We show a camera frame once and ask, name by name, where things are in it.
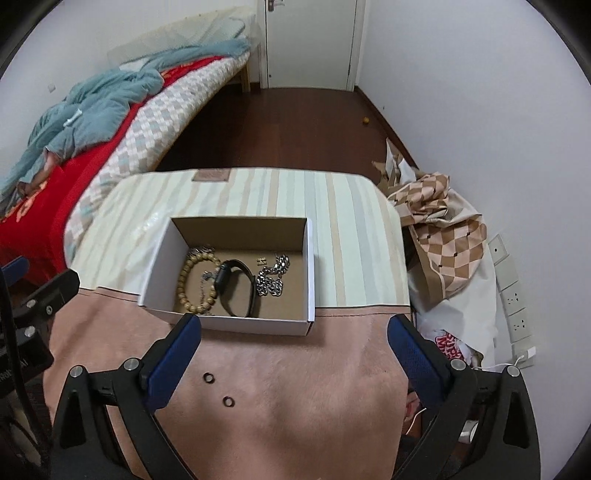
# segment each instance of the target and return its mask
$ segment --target red blanket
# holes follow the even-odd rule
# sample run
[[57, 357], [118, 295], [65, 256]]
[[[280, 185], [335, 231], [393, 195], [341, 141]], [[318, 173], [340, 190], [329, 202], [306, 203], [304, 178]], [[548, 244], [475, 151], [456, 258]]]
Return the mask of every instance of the red blanket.
[[[223, 57], [208, 57], [162, 73], [164, 87]], [[143, 103], [132, 105], [111, 141], [56, 167], [32, 197], [0, 220], [0, 265], [22, 255], [30, 262], [26, 279], [42, 285], [66, 269], [64, 230], [76, 203], [125, 136]]]

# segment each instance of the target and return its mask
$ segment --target door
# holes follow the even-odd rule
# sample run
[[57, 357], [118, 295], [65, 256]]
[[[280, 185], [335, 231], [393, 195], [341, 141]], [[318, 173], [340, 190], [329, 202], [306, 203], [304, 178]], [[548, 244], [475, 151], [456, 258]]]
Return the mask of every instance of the door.
[[269, 88], [346, 90], [357, 0], [265, 0]]

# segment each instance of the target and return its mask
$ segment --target blue gripper pad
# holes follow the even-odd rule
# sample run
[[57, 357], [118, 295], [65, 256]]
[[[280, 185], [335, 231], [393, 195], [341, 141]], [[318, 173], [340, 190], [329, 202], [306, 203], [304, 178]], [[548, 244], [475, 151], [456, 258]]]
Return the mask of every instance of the blue gripper pad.
[[[168, 336], [156, 342], [144, 356], [145, 368], [140, 376], [147, 374], [144, 403], [150, 413], [168, 405], [200, 342], [201, 321], [195, 315], [185, 314]], [[168, 348], [161, 352], [158, 347]], [[151, 354], [159, 357], [153, 367], [148, 358]]]
[[421, 404], [429, 410], [439, 409], [451, 381], [444, 366], [447, 358], [433, 342], [425, 340], [404, 315], [390, 318], [388, 343]]
[[27, 275], [29, 271], [29, 260], [25, 257], [17, 257], [9, 264], [2, 267], [2, 274], [6, 280], [6, 284], [10, 287], [17, 281]]

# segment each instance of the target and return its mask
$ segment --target electrical outlet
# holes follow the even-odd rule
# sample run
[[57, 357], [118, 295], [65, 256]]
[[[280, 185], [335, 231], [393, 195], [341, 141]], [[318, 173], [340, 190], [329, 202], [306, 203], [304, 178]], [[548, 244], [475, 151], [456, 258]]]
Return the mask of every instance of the electrical outlet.
[[488, 248], [491, 250], [492, 261], [495, 265], [509, 256], [500, 234], [488, 242]]
[[513, 363], [517, 362], [517, 367], [526, 368], [535, 364], [537, 351], [533, 337], [527, 337], [519, 342], [515, 342], [511, 348], [513, 349]]
[[501, 292], [501, 300], [507, 316], [511, 316], [525, 308], [525, 299], [521, 291], [521, 284], [516, 281], [512, 286]]
[[511, 343], [518, 342], [531, 335], [527, 309], [520, 310], [511, 315], [507, 318], [507, 323], [509, 324], [509, 338], [511, 338]]
[[519, 280], [515, 263], [510, 255], [495, 265], [495, 273], [496, 284], [499, 286], [499, 291], [505, 290]]

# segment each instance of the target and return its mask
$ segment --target wooden floor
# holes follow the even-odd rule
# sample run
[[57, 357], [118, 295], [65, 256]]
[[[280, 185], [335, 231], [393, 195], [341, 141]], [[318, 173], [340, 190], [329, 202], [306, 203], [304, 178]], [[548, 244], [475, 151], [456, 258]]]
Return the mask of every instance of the wooden floor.
[[[368, 126], [363, 117], [370, 119]], [[282, 167], [379, 179], [386, 133], [357, 93], [270, 89], [218, 93], [185, 129], [158, 171]]]

